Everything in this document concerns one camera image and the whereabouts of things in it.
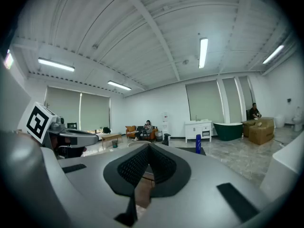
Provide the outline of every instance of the box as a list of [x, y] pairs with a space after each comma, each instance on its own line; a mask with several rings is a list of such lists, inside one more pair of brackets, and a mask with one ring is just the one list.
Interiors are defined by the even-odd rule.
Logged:
[[248, 120], [248, 121], [242, 122], [244, 137], [249, 137], [249, 127], [253, 126], [255, 123], [256, 123], [256, 120]]
[[274, 119], [264, 117], [256, 120], [255, 125], [249, 127], [249, 141], [256, 144], [264, 144], [274, 137]]

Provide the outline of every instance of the floor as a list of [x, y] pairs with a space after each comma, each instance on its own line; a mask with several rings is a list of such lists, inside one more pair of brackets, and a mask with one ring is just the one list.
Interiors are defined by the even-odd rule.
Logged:
[[[299, 134], [300, 132], [294, 132], [291, 127], [286, 126], [275, 129], [274, 139], [262, 145], [254, 144], [246, 137], [228, 142], [213, 137], [211, 142], [209, 142], [209, 139], [203, 139], [201, 146], [207, 156], [219, 160], [259, 187], [267, 173], [272, 155], [289, 144]], [[118, 141], [118, 147], [115, 149], [112, 147], [111, 141], [105, 142], [104, 147], [102, 142], [98, 142], [88, 146], [83, 156], [127, 148], [131, 142], [131, 139], [123, 136], [122, 140]], [[188, 143], [185, 143], [185, 139], [171, 139], [169, 146], [193, 148], [195, 147], [195, 140], [188, 140]]]

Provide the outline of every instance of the person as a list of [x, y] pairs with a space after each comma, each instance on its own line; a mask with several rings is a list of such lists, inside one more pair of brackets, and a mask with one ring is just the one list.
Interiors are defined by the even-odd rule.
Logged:
[[141, 134], [144, 135], [151, 132], [152, 132], [151, 122], [150, 120], [147, 120], [146, 124], [143, 127], [143, 130], [135, 134], [135, 139], [133, 139], [133, 141], [141, 140], [142, 139]]
[[255, 118], [261, 118], [261, 117], [262, 117], [262, 115], [261, 115], [261, 113], [258, 111], [257, 106], [256, 106], [256, 103], [253, 103], [253, 104], [252, 104], [252, 108], [251, 108], [250, 111], [249, 111], [249, 119], [250, 119], [250, 120], [253, 120], [253, 119], [255, 119]]

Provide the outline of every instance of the coffee table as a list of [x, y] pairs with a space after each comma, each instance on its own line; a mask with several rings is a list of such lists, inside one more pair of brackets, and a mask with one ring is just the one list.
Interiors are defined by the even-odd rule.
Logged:
[[113, 133], [113, 134], [107, 134], [107, 135], [102, 135], [101, 136], [101, 139], [102, 139], [102, 142], [103, 142], [103, 146], [104, 146], [104, 141], [109, 141], [109, 140], [112, 140], [112, 139], [117, 139], [118, 138], [122, 138], [122, 135], [121, 134], [118, 134], [118, 133]]

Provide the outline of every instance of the green bathtub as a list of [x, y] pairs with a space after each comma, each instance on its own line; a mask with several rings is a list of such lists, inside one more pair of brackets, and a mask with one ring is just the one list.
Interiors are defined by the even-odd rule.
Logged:
[[230, 141], [242, 137], [242, 123], [214, 123], [219, 139], [222, 141]]

